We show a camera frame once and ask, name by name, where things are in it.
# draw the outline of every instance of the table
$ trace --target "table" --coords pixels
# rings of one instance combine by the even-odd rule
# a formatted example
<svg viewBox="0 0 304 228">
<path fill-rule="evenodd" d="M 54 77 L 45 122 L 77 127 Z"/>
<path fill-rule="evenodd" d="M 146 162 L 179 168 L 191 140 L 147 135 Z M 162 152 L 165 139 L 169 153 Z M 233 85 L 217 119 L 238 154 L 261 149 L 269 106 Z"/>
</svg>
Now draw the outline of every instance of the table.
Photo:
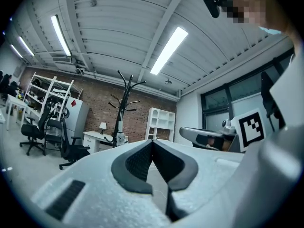
<svg viewBox="0 0 304 228">
<path fill-rule="evenodd" d="M 23 125 L 23 122 L 24 122 L 24 115 L 25 115 L 25 110 L 26 110 L 26 107 L 28 106 L 25 102 L 23 102 L 23 101 L 21 101 L 21 100 L 19 100 L 19 99 L 17 99 L 17 98 L 15 98 L 15 97 L 13 97 L 13 96 L 11 96 L 11 95 L 8 95 L 8 99 L 7 99 L 7 101 L 6 101 L 6 104 L 9 104 L 9 112 L 8 112 L 8 116 L 7 116 L 7 119 L 6 119 L 6 130 L 8 130 L 9 129 L 9 127 L 10 127 L 10 111 L 11 111 L 11 107 L 12 107 L 12 105 L 16 105 L 17 107 L 18 107 L 18 109 L 19 108 L 24 108 L 24 110 L 23 110 L 23 114 L 22 114 L 22 119 L 21 119 L 21 127 L 22 127 L 22 125 Z"/>
<path fill-rule="evenodd" d="M 105 140 L 105 137 L 112 141 L 113 137 L 107 134 L 100 134 L 99 132 L 95 131 L 89 131 L 84 132 L 84 143 L 83 146 L 87 147 L 89 146 L 90 149 L 88 150 L 90 154 L 99 152 L 100 147 L 100 141 L 103 142 L 102 149 L 107 150 L 112 148 L 112 143 L 109 143 L 107 140 Z"/>
</svg>

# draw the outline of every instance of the floor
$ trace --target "floor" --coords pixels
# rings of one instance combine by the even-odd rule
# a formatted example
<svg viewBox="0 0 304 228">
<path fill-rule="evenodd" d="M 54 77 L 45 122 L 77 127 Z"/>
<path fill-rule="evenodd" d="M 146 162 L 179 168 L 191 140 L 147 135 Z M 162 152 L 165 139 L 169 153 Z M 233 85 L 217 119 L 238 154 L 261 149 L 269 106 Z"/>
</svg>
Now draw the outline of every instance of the floor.
<svg viewBox="0 0 304 228">
<path fill-rule="evenodd" d="M 5 107 L 0 107 L 7 119 Z M 67 161 L 61 158 L 59 151 L 47 150 L 47 155 L 44 156 L 42 151 L 35 147 L 31 149 L 30 156 L 27 156 L 28 145 L 23 145 L 22 148 L 19 146 L 20 142 L 28 140 L 21 134 L 20 121 L 15 122 L 16 113 L 15 110 L 14 116 L 10 116 L 9 130 L 4 130 L 4 158 L 8 166 L 12 167 L 10 176 L 13 187 L 28 197 L 32 197 L 45 182 L 61 172 L 58 165 Z M 147 182 L 153 186 L 154 203 L 165 212 L 168 186 L 154 163 L 149 168 Z"/>
</svg>

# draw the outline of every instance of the black rubber pad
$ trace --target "black rubber pad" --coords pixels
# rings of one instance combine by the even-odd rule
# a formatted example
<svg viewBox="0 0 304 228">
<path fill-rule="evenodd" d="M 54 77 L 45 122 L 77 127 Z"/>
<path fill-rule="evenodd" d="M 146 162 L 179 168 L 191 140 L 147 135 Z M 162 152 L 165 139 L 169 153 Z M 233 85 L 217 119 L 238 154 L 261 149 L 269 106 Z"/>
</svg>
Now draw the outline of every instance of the black rubber pad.
<svg viewBox="0 0 304 228">
<path fill-rule="evenodd" d="M 73 180 L 69 187 L 46 209 L 46 213 L 61 220 L 84 186 L 84 182 Z"/>
</svg>

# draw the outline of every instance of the brick wall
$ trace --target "brick wall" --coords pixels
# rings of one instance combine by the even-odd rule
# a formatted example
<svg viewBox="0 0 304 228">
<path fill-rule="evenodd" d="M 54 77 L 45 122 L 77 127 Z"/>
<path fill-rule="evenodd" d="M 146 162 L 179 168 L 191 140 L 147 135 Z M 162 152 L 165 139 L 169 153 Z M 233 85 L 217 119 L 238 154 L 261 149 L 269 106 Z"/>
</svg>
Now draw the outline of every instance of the brick wall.
<svg viewBox="0 0 304 228">
<path fill-rule="evenodd" d="M 111 97 L 111 94 L 114 94 L 121 99 L 124 93 L 122 87 L 80 76 L 27 67 L 20 78 L 21 87 L 24 90 L 27 88 L 35 72 L 38 75 L 50 78 L 53 78 L 56 75 L 57 80 L 65 82 L 70 82 L 73 79 L 74 84 L 78 88 L 83 89 L 80 99 L 90 107 L 85 123 L 85 131 L 99 132 L 99 125 L 101 122 L 107 123 L 107 129 L 104 133 L 111 134 L 114 131 L 118 111 L 111 107 L 108 102 L 111 101 L 114 105 L 117 105 L 117 101 Z M 132 108 L 137 108 L 137 111 L 125 111 L 123 116 L 123 132 L 129 137 L 129 142 L 131 143 L 145 138 L 149 109 L 151 107 L 176 113 L 175 102 L 133 90 L 130 93 L 129 102 L 136 100 L 141 101 L 140 103 L 132 105 Z M 169 130 L 158 129 L 157 137 L 159 139 L 169 139 L 169 132 Z"/>
</svg>

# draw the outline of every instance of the ceiling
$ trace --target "ceiling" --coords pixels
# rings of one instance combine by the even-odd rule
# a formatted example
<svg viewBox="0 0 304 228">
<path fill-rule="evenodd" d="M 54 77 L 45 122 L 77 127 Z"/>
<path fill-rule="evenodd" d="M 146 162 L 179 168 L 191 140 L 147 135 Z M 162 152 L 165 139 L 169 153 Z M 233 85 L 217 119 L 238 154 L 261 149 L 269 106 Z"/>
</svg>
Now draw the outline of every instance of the ceiling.
<svg viewBox="0 0 304 228">
<path fill-rule="evenodd" d="M 202 0 L 24 0 L 5 36 L 26 63 L 57 69 L 52 57 L 64 52 L 50 19 L 55 14 L 73 57 L 87 72 L 119 78 L 120 70 L 176 99 L 240 55 L 250 55 L 258 44 L 266 47 L 273 37 L 256 26 L 235 24 L 224 13 L 212 18 Z M 150 74 L 177 27 L 188 36 L 161 72 Z M 168 79 L 172 84 L 165 84 Z"/>
</svg>

